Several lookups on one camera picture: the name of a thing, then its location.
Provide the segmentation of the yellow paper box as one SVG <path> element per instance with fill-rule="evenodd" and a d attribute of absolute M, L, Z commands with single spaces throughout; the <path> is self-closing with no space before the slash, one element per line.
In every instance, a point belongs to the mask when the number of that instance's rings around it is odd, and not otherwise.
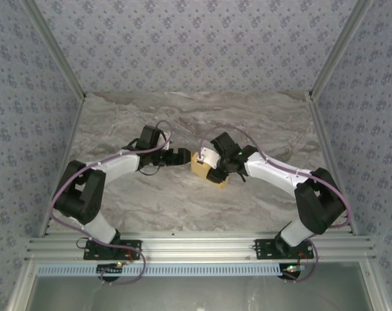
<path fill-rule="evenodd" d="M 199 163 L 197 152 L 192 154 L 191 161 L 190 161 L 190 169 L 198 177 L 204 179 L 206 182 L 209 182 L 211 185 L 214 185 L 215 187 L 218 187 L 219 189 L 226 188 L 229 183 L 228 177 L 226 177 L 225 181 L 222 181 L 221 183 L 213 183 L 212 181 L 208 180 L 207 174 L 210 171 L 211 166 L 207 163 Z"/>

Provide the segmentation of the grey metal sheet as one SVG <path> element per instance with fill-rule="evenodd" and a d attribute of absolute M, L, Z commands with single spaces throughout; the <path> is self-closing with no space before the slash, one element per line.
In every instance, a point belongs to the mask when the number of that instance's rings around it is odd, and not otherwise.
<path fill-rule="evenodd" d="M 26 311 L 376 311 L 353 269 L 292 284 L 277 277 L 148 277 L 108 286 L 40 277 Z"/>

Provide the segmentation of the aluminium side rail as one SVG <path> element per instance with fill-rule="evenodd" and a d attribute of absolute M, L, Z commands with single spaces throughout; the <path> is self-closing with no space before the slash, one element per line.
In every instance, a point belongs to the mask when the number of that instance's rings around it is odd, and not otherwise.
<path fill-rule="evenodd" d="M 76 111 L 75 119 L 74 119 L 73 124 L 71 126 L 71 131 L 69 133 L 69 138 L 68 138 L 68 141 L 67 141 L 67 144 L 65 147 L 65 151 L 63 153 L 63 158 L 62 158 L 62 161 L 61 161 L 59 169 L 58 169 L 58 175 L 57 175 L 56 181 L 54 183 L 54 186 L 52 187 L 50 200 L 47 204 L 47 207 L 45 210 L 45 216 L 43 217 L 43 221 L 41 223 L 40 231 L 38 234 L 38 236 L 40 238 L 44 238 L 47 233 L 47 228 L 49 226 L 49 220 L 50 220 L 51 202 L 52 202 L 52 199 L 54 198 L 54 195 L 56 193 L 56 189 L 58 187 L 60 179 L 63 176 L 63 173 L 65 171 L 65 168 L 66 168 L 66 166 L 69 162 L 69 158 L 71 156 L 71 149 L 72 149 L 73 142 L 74 142 L 74 139 L 76 136 L 76 131 L 77 131 L 77 128 L 78 128 L 78 125 L 80 122 L 80 116 L 82 114 L 84 102 L 86 101 L 86 96 L 87 96 L 87 93 L 82 94 L 82 98 L 80 99 L 80 103 L 79 103 L 77 111 Z"/>
<path fill-rule="evenodd" d="M 305 91 L 306 103 L 310 118 L 312 119 L 313 134 L 311 135 L 317 141 L 317 152 L 312 152 L 311 160 L 308 161 L 310 168 L 317 168 L 319 166 L 327 169 L 334 181 L 336 182 L 340 192 L 347 197 L 344 184 L 341 180 L 339 168 L 337 166 L 334 152 L 332 150 L 327 130 L 323 122 L 322 115 L 319 111 L 318 105 L 308 91 Z"/>

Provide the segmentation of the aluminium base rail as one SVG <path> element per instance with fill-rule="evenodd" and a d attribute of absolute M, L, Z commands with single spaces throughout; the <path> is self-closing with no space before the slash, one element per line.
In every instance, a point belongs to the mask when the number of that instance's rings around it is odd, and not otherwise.
<path fill-rule="evenodd" d="M 141 240 L 142 252 L 150 263 L 255 262 L 256 239 L 273 238 L 273 233 L 206 231 L 154 231 L 123 233 L 125 240 Z M 30 238 L 23 258 L 34 262 L 82 260 L 80 235 L 51 231 L 43 238 Z M 349 231 L 328 231 L 312 239 L 321 262 L 360 262 L 377 257 L 373 240 Z"/>

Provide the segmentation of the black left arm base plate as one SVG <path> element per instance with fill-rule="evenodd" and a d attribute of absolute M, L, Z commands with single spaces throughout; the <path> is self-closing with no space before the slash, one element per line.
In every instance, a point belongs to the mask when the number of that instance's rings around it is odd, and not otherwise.
<path fill-rule="evenodd" d="M 88 240 L 84 247 L 84 260 L 129 260 L 135 261 L 141 258 L 137 251 L 141 251 L 141 240 L 120 240 L 121 248 L 103 246 L 92 240 Z"/>

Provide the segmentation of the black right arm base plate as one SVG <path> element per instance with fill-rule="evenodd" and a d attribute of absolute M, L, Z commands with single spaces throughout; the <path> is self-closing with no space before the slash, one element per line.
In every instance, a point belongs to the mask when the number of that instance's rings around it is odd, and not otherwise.
<path fill-rule="evenodd" d="M 314 249 L 307 240 L 302 241 L 298 246 L 289 246 L 283 240 L 256 239 L 252 247 L 255 250 L 258 260 L 296 260 L 313 259 Z"/>

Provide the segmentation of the aluminium frame post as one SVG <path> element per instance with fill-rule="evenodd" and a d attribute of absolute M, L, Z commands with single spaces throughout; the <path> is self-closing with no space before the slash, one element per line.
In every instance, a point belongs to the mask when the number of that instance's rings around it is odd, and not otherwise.
<path fill-rule="evenodd" d="M 316 101 L 321 95 L 336 66 L 339 64 L 341 57 L 344 55 L 348 45 L 361 25 L 365 15 L 372 7 L 373 2 L 374 0 L 356 0 L 337 40 L 332 46 L 325 63 L 310 89 L 310 98 L 313 101 Z"/>
<path fill-rule="evenodd" d="M 37 30 L 44 44 L 48 48 L 71 91 L 75 94 L 75 97 L 82 102 L 85 99 L 85 92 L 35 0 L 19 0 L 19 2 L 25 9 L 25 12 L 28 14 L 34 28 Z"/>

